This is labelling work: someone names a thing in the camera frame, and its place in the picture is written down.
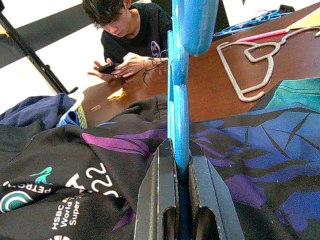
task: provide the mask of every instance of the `black pole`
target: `black pole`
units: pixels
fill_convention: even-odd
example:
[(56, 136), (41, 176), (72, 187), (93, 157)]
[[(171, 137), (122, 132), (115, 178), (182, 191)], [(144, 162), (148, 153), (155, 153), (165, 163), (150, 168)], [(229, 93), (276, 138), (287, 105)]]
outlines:
[(10, 22), (6, 19), (6, 17), (2, 14), (2, 10), (4, 9), (4, 5), (0, 0), (0, 25), (6, 30), (9, 36), (14, 40), (14, 42), (19, 46), (19, 48), (23, 51), (26, 57), (33, 63), (33, 65), (38, 69), (38, 71), (42, 74), (45, 80), (50, 84), (50, 86), (57, 93), (65, 93), (70, 94), (75, 92), (78, 87), (75, 87), (73, 90), (68, 92), (65, 86), (59, 81), (56, 75), (51, 71), (49, 65), (45, 65), (40, 58), (37, 56), (35, 51), (23, 40), (20, 34), (15, 30), (15, 28), (10, 24)]

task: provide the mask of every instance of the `person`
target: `person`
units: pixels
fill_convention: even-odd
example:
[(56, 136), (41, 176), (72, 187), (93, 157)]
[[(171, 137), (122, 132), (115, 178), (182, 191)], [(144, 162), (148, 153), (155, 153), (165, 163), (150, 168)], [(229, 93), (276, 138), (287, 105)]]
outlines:
[(105, 81), (129, 77), (143, 68), (152, 68), (167, 54), (167, 33), (172, 29), (170, 16), (155, 3), (132, 0), (83, 0), (82, 6), (96, 27), (103, 28), (101, 43), (105, 62), (119, 63), (112, 74), (94, 72)]

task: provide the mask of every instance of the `teal fabric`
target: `teal fabric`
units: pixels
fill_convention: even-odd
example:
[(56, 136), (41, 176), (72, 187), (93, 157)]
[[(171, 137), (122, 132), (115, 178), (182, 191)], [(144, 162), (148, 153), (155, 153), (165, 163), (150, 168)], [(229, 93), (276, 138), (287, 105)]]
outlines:
[(282, 81), (266, 109), (292, 103), (320, 112), (320, 77)]

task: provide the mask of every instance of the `blue clothing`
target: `blue clothing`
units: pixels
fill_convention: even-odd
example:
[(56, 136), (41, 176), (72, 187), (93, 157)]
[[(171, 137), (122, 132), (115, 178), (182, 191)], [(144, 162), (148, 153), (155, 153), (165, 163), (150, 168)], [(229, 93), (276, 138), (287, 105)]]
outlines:
[(55, 96), (31, 96), (0, 115), (0, 124), (25, 127), (37, 120), (45, 130), (55, 128), (61, 116), (72, 107), (75, 100), (65, 93)]
[(81, 127), (78, 114), (75, 111), (69, 111), (65, 118), (59, 123), (58, 127), (66, 124), (72, 124)]

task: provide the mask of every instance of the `blue hanger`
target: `blue hanger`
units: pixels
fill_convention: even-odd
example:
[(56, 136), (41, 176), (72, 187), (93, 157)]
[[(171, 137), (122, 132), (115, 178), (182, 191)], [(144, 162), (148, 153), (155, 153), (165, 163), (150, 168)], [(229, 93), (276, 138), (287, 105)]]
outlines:
[(167, 136), (172, 140), (179, 182), (178, 239), (188, 234), (189, 54), (200, 55), (212, 43), (218, 0), (173, 0), (172, 31), (168, 32)]

